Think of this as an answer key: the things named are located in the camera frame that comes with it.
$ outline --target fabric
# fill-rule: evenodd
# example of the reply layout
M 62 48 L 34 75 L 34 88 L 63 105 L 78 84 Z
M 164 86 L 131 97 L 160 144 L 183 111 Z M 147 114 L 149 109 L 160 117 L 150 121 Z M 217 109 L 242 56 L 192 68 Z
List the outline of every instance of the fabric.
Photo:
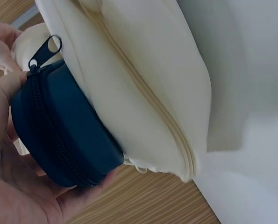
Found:
M 211 86 L 175 0 L 37 0 L 125 163 L 189 181 L 207 150 Z

